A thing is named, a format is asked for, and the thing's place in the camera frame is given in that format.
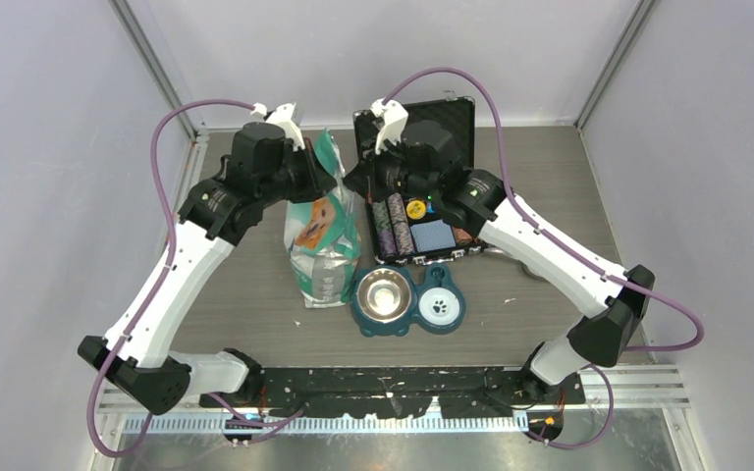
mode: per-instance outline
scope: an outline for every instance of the paw print design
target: paw print design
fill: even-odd
[[[447,313],[447,303],[444,301],[443,298],[438,298],[435,300],[435,303],[432,305],[432,310],[435,311],[435,314],[446,314]]]

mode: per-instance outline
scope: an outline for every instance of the yellow label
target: yellow label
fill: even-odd
[[[412,199],[405,206],[405,213],[411,219],[423,219],[423,216],[426,216],[426,203],[419,199]]]

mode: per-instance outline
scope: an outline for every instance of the wood grain surface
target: wood grain surface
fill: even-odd
[[[347,168],[355,160],[352,131],[334,131]],[[211,134],[203,178],[217,172],[232,134]],[[543,217],[597,254],[619,260],[605,212],[574,128],[511,128],[505,134],[512,184]],[[476,132],[475,163],[499,174],[491,129]],[[580,318],[551,285],[531,280],[510,259],[480,254],[450,264],[467,302],[463,324],[435,336],[412,326],[402,338],[368,339],[347,306],[306,309],[282,241],[286,203],[264,213],[203,288],[173,343],[178,351],[241,350],[266,366],[519,365],[541,341]],[[374,265],[364,203],[359,267]],[[418,281],[422,268],[411,267]],[[632,343],[640,343],[641,337]],[[623,362],[648,362],[627,353]]]

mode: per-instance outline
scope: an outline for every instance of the metal bowl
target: metal bowl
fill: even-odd
[[[400,319],[408,311],[411,287],[400,273],[388,268],[378,268],[359,283],[356,300],[365,317],[388,324]]]

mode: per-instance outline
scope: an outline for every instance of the teal and white bag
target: teal and white bag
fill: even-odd
[[[319,134],[313,150],[319,164],[337,180],[337,187],[311,203],[288,203],[285,248],[305,307],[341,306],[349,302],[359,259],[354,193],[343,186],[340,149],[328,130]]]

